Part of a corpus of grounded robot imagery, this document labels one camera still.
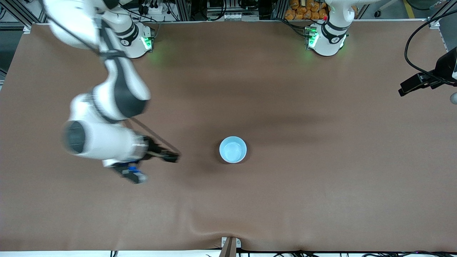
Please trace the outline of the orange packaged items pile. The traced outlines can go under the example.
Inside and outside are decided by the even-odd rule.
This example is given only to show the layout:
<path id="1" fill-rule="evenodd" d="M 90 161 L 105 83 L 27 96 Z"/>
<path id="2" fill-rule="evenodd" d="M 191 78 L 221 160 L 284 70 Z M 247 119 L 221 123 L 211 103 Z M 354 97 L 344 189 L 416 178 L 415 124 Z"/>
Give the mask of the orange packaged items pile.
<path id="1" fill-rule="evenodd" d="M 326 20 L 329 6 L 323 0 L 288 0 L 284 19 Z"/>

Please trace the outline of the white power strip with plugs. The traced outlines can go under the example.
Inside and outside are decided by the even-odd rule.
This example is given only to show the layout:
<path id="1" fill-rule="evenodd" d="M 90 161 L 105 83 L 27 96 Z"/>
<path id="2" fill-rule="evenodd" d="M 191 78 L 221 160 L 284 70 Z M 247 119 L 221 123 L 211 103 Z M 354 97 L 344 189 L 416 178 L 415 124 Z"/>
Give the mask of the white power strip with plugs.
<path id="1" fill-rule="evenodd" d="M 163 0 L 137 0 L 140 15 L 161 15 L 164 12 Z"/>

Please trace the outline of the blue plastic bowl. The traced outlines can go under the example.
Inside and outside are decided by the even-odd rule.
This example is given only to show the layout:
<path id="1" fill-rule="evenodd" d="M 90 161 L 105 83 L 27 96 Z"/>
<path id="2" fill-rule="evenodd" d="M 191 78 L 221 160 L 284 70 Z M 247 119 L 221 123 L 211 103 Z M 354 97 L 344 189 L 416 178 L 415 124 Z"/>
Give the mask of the blue plastic bowl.
<path id="1" fill-rule="evenodd" d="M 239 163 L 245 159 L 247 155 L 247 144 L 237 136 L 224 138 L 219 144 L 219 156 L 226 163 Z"/>

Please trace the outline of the white terminal block device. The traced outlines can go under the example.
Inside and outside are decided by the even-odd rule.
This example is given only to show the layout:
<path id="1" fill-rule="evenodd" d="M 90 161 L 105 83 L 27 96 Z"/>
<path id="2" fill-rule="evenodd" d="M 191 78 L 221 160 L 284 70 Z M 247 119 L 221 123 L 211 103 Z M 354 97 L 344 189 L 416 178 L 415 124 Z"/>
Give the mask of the white terminal block device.
<path id="1" fill-rule="evenodd" d="M 257 12 L 229 12 L 225 13 L 224 21 L 258 21 Z"/>

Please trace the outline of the brown table mat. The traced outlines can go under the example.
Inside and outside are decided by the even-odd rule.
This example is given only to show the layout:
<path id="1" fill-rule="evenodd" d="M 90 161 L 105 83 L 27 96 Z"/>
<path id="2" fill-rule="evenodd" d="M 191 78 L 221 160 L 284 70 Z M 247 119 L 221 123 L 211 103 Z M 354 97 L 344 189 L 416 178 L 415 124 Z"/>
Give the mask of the brown table mat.
<path id="1" fill-rule="evenodd" d="M 63 146 L 70 101 L 106 78 L 46 25 L 22 35 L 0 91 L 0 251 L 457 252 L 450 86 L 399 96 L 420 21 L 356 21 L 332 57 L 279 22 L 164 24 L 134 60 L 138 120 L 181 152 L 134 185 Z M 247 144 L 239 163 L 224 138 Z"/>

